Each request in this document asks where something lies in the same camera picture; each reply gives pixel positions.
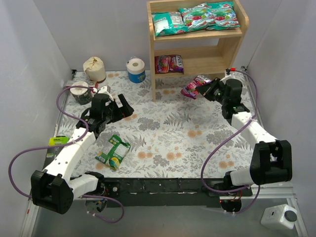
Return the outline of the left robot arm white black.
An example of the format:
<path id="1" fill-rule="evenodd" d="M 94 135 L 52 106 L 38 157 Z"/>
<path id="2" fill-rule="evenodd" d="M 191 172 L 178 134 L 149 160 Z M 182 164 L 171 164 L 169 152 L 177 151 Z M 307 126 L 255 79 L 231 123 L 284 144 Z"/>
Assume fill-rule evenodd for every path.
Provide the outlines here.
<path id="1" fill-rule="evenodd" d="M 66 213 L 73 200 L 88 193 L 102 190 L 100 173 L 89 171 L 77 178 L 71 175 L 86 150 L 97 140 L 107 124 L 120 121 L 133 114 L 123 94 L 119 94 L 119 107 L 108 94 L 97 93 L 73 131 L 70 144 L 43 171 L 36 170 L 31 176 L 33 204 L 57 212 Z"/>

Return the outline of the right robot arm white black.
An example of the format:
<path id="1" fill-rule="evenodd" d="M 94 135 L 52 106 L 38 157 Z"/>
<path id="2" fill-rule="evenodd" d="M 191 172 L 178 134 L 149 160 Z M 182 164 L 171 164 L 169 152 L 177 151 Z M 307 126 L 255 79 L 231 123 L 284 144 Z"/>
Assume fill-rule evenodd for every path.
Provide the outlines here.
<path id="1" fill-rule="evenodd" d="M 215 79 L 196 87 L 204 98 L 218 102 L 222 115 L 237 129 L 230 136 L 241 135 L 253 149 L 250 166 L 225 174 L 221 189 L 216 190 L 202 181 L 206 189 L 220 194 L 238 192 L 256 184 L 288 182 L 292 179 L 292 148 L 287 140 L 278 140 L 269 134 L 241 102 L 242 83 L 237 79 Z"/>

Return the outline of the teal candy bag white back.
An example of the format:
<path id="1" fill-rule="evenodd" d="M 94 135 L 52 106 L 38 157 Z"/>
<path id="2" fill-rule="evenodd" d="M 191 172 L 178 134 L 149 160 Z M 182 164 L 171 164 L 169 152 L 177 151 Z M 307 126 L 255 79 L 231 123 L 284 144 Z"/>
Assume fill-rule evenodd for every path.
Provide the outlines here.
<path id="1" fill-rule="evenodd" d="M 152 13 L 155 37 L 183 34 L 188 31 L 180 12 Z"/>

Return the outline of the teal mint candy bag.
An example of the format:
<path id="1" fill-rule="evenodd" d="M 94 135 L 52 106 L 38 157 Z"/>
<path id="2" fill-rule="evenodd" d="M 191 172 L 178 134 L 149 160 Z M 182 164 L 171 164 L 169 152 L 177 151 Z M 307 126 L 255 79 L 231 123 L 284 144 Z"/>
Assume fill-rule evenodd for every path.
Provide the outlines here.
<path id="1" fill-rule="evenodd" d="M 240 27 L 232 1 L 207 3 L 207 5 L 211 8 L 215 23 L 208 26 L 206 30 L 220 31 Z"/>
<path id="2" fill-rule="evenodd" d="M 188 28 L 187 32 L 203 30 L 215 25 L 215 17 L 207 3 L 202 3 L 192 8 L 180 8 L 179 12 L 185 26 Z"/>

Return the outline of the teal mint candy bag front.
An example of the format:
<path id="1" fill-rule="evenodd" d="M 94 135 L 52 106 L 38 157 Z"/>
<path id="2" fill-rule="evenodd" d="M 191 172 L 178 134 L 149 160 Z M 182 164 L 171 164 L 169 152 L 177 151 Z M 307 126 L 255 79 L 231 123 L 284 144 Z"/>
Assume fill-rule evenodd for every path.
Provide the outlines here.
<path id="1" fill-rule="evenodd" d="M 215 23 L 208 26 L 206 30 L 220 31 L 240 27 L 232 1 L 207 3 L 207 5 L 211 8 Z"/>

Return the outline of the purple berries candy bag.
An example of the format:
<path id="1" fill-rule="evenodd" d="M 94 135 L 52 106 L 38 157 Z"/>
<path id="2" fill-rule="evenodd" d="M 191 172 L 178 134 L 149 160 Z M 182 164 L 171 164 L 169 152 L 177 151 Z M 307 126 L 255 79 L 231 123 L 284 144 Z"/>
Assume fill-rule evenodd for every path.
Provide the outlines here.
<path id="1" fill-rule="evenodd" d="M 184 64 L 181 55 L 155 56 L 155 73 L 184 73 Z"/>
<path id="2" fill-rule="evenodd" d="M 198 91 L 196 90 L 196 87 L 205 85 L 207 83 L 211 82 L 211 79 L 207 78 L 204 75 L 197 75 L 187 86 L 185 86 L 181 90 L 181 94 L 196 99 L 198 95 Z"/>

